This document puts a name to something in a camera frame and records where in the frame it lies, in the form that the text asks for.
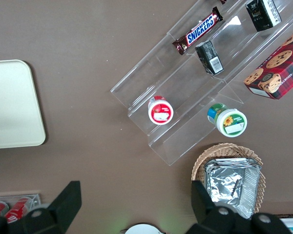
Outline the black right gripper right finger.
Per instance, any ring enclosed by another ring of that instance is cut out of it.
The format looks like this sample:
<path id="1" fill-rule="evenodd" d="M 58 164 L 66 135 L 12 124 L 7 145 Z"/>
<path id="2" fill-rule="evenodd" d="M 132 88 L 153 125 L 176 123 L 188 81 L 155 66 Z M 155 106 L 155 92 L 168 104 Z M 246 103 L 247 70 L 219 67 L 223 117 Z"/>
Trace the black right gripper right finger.
<path id="1" fill-rule="evenodd" d="M 289 228 L 275 215 L 253 214 L 245 219 L 232 209 L 216 206 L 199 180 L 191 182 L 191 205 L 197 222 L 188 234 L 289 234 Z"/>

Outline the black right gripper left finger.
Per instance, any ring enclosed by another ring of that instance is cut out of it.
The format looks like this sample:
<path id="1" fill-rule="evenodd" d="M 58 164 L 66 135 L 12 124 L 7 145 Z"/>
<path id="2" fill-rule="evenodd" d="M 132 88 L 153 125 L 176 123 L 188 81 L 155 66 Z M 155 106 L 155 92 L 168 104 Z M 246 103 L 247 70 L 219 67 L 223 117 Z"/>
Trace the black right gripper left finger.
<path id="1" fill-rule="evenodd" d="M 35 208 L 12 223 L 0 217 L 0 234 L 64 234 L 81 206 L 81 184 L 71 181 L 48 207 Z"/>

